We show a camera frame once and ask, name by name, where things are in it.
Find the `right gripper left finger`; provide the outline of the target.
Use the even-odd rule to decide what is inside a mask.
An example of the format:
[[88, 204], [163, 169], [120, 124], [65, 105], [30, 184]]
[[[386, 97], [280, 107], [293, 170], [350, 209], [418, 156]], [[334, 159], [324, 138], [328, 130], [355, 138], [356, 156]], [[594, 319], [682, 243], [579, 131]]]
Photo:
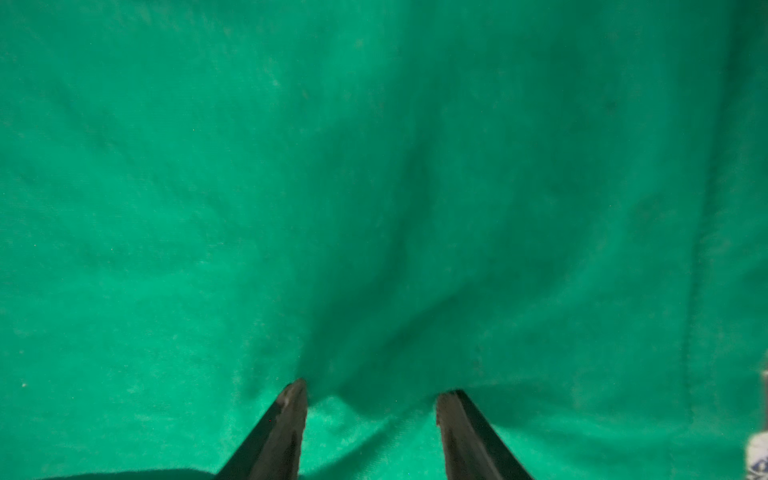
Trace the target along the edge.
[[214, 478], [297, 480], [308, 405], [306, 381], [288, 384]]

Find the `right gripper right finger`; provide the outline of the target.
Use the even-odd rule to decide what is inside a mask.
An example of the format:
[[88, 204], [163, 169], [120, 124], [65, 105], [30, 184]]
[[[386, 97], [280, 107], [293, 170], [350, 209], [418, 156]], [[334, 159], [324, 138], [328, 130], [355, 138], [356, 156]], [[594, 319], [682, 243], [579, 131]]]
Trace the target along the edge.
[[438, 396], [436, 421], [448, 480], [533, 479], [463, 390]]

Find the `green t-shirt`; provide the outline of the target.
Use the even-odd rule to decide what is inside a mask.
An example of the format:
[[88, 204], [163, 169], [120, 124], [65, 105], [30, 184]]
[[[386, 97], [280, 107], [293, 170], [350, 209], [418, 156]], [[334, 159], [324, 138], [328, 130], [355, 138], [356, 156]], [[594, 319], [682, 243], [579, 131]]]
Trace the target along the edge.
[[1, 475], [741, 479], [763, 1], [5, 1]]

